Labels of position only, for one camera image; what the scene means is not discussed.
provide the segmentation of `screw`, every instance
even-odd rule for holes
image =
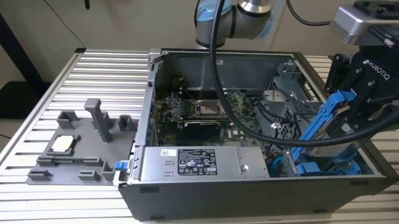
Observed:
[[[376,11],[377,11],[379,13],[383,13],[385,10],[387,10],[387,9],[385,9],[384,7],[380,7]]]

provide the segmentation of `black cable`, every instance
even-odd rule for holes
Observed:
[[[6,138],[6,139],[10,139],[9,136],[4,135],[4,134],[0,134],[1,137]]]
[[[264,118],[264,120],[267,120],[268,123],[272,124],[273,121],[272,121],[272,120],[267,117],[267,115],[264,114],[264,111],[261,110],[261,106],[260,106],[260,103],[259,103],[259,102],[256,103],[256,107],[257,107],[257,110],[259,110],[260,115],[261,115],[261,117]]]
[[[303,117],[303,119],[305,119],[304,115],[316,115],[316,113],[312,113],[312,112],[296,112],[296,113],[292,114],[292,120],[293,120],[295,129],[296,129],[299,137],[300,137],[301,136],[301,131],[300,131],[300,127],[299,127],[299,123],[297,123],[297,119],[296,119],[297,115],[300,115]]]
[[[292,4],[291,4],[291,0],[285,0],[287,2],[287,6],[289,9],[289,12],[292,14],[292,16],[295,17],[295,19],[304,25],[307,26],[312,26],[312,27],[320,27],[320,26],[328,26],[331,21],[325,21],[325,22],[309,22],[305,21],[303,18],[300,18],[300,16],[297,15],[297,13],[295,12],[293,8],[292,8]]]
[[[193,25],[194,25],[194,28],[197,27],[198,5],[200,5],[200,0],[197,0],[197,4],[194,5],[194,12],[193,12]]]
[[[276,114],[271,113],[271,111],[268,109],[265,109],[265,107],[263,106],[263,104],[259,102],[257,105],[260,106],[263,112],[271,116],[272,118],[280,119],[283,123],[288,123],[289,119],[288,118],[283,118],[280,116],[277,116]]]
[[[54,12],[57,18],[60,19],[60,21],[61,21],[61,23],[62,23],[62,25],[64,25],[64,27],[69,30],[69,32],[72,33],[72,35],[76,37],[76,39],[77,39],[78,42],[81,43],[82,47],[86,48],[86,47],[85,47],[85,44],[81,42],[81,40],[78,39],[78,37],[76,36],[76,34],[72,32],[72,30],[69,29],[69,27],[68,27],[66,24],[64,23],[61,17],[58,16],[57,12],[54,11],[54,9],[53,9],[53,7],[50,6],[50,4],[48,3],[48,1],[46,1],[46,0],[42,0],[42,1],[45,2],[45,4],[48,5],[48,7],[50,8],[50,10]]]
[[[291,147],[321,147],[321,146],[332,146],[339,145],[343,143],[348,143],[352,141],[356,141],[361,138],[369,137],[375,135],[377,132],[384,130],[393,122],[399,120],[399,112],[393,112],[389,116],[384,117],[380,122],[377,122],[375,125],[368,126],[367,128],[347,134],[344,136],[336,137],[336,138],[328,138],[328,139],[317,139],[317,140],[284,140],[284,139],[276,139],[267,137],[257,132],[253,132],[249,128],[247,128],[243,123],[236,118],[229,104],[224,98],[223,94],[223,87],[220,84],[220,78],[217,73],[217,65],[216,65],[216,45],[217,45],[217,31],[219,31],[219,21],[220,21],[220,15],[221,15],[221,9],[224,5],[224,0],[217,1],[216,5],[216,11],[215,11],[215,18],[212,23],[212,30],[211,30],[211,42],[209,42],[209,64],[211,64],[211,74],[215,84],[215,91],[216,95],[221,104],[221,107],[225,111],[225,114],[228,115],[229,120],[235,124],[235,126],[245,132],[249,136],[259,139],[260,141],[269,142],[276,145],[281,146],[291,146]]]

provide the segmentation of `circuit board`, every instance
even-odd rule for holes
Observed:
[[[227,93],[227,101],[241,123],[253,131],[261,128],[245,94]],[[181,99],[172,93],[156,101],[158,146],[263,146],[229,121],[216,99]]]

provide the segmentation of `blue latch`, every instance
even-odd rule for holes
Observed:
[[[126,161],[118,161],[114,163],[114,170],[118,171],[126,171],[128,169],[128,162]]]

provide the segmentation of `wall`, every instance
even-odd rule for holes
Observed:
[[[192,21],[194,0],[90,0],[92,8],[88,11],[82,0],[48,2],[88,48],[196,48]],[[299,14],[317,21],[332,17],[343,0],[292,2]],[[279,21],[284,1],[276,0],[276,5],[276,26],[265,39],[228,40],[225,49],[268,50],[272,46],[271,50],[301,51],[312,55],[352,51],[353,48],[340,43],[328,28],[300,25],[288,10]],[[0,0],[0,12],[42,78],[50,81],[81,44],[42,0]]]
[[[88,48],[196,48],[194,0],[48,0]],[[41,0],[0,0],[0,12],[45,80],[81,44]],[[228,41],[228,49],[263,48],[263,40]]]
[[[308,21],[327,21],[333,18],[341,4],[353,0],[292,0],[292,7],[300,17]],[[355,53],[349,46],[331,33],[329,27],[309,27],[299,23],[284,7],[280,25],[275,34],[271,50],[297,51],[305,55],[335,55]]]

